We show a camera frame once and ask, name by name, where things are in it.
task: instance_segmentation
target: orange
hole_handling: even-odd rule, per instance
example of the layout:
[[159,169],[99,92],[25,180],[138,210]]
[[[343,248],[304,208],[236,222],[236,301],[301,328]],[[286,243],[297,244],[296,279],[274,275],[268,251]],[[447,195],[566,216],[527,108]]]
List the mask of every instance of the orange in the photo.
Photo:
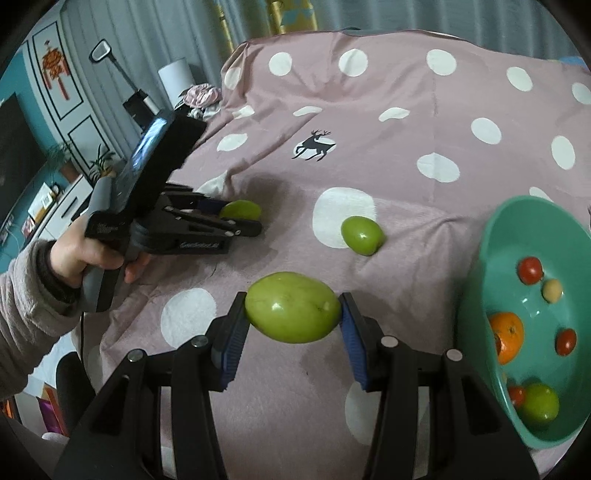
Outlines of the orange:
[[489,318],[495,334],[496,353],[501,365],[508,364],[519,353],[525,337],[521,319],[511,312],[495,313]]

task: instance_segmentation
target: cherry tomato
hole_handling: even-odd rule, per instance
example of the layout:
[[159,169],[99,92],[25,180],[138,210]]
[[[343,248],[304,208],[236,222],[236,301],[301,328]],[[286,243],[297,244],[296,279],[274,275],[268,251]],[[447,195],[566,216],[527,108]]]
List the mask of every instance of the cherry tomato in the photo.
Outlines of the cherry tomato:
[[513,386],[507,388],[509,391],[509,398],[511,399],[511,403],[515,408],[521,407],[523,402],[525,401],[525,388],[520,386]]
[[536,257],[525,257],[517,265],[517,275],[526,285],[538,283],[544,276],[542,263]]
[[556,337],[556,353],[560,356],[567,356],[577,345],[577,333],[572,328],[567,328]]

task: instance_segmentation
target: deer logo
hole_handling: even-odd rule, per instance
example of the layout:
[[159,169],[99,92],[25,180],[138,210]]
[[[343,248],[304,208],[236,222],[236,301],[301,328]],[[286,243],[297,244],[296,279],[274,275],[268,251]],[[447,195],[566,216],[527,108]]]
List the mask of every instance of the deer logo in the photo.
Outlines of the deer logo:
[[307,158],[304,158],[304,160],[306,161],[308,161],[311,158],[317,157],[318,155],[322,156],[320,158],[317,158],[316,161],[322,160],[329,152],[329,150],[336,145],[336,143],[334,143],[330,138],[324,139],[328,140],[328,142],[330,143],[321,142],[319,140],[321,137],[325,137],[326,135],[330,135],[331,133],[332,132],[327,132],[326,130],[323,130],[322,133],[320,133],[320,130],[312,131],[310,137],[306,138],[301,144],[296,146],[294,150],[295,157],[293,157],[292,159],[298,158],[303,153],[306,153]]

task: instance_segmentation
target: green bowl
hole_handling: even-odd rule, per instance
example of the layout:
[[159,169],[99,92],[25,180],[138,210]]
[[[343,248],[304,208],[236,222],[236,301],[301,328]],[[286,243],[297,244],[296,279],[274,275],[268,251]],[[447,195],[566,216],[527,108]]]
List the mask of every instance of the green bowl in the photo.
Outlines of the green bowl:
[[[542,282],[523,285],[517,264],[524,257],[542,262],[544,278],[558,278],[564,295],[548,304]],[[525,329],[518,355],[500,365],[488,315],[513,312]],[[558,356],[559,331],[572,328],[577,345]],[[533,449],[557,446],[572,437],[591,413],[591,237],[562,208],[531,196],[512,198],[488,221],[480,253],[466,283],[457,315],[457,346],[477,370],[513,422],[523,442]],[[511,404],[509,384],[541,381],[560,399],[558,417],[544,430],[530,430]]]

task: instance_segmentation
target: curtain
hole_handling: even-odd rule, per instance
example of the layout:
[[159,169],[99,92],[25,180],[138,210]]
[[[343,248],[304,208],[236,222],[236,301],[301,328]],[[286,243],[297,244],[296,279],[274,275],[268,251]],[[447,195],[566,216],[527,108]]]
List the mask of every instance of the curtain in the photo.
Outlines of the curtain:
[[184,57],[197,83],[220,85],[220,69],[236,46],[292,31],[370,34],[420,28],[506,53],[546,59],[577,55],[536,0],[67,0],[61,21],[87,96],[125,156],[140,136],[122,107],[132,91],[108,61],[88,60],[101,38],[161,108],[171,107],[158,77],[163,66]]

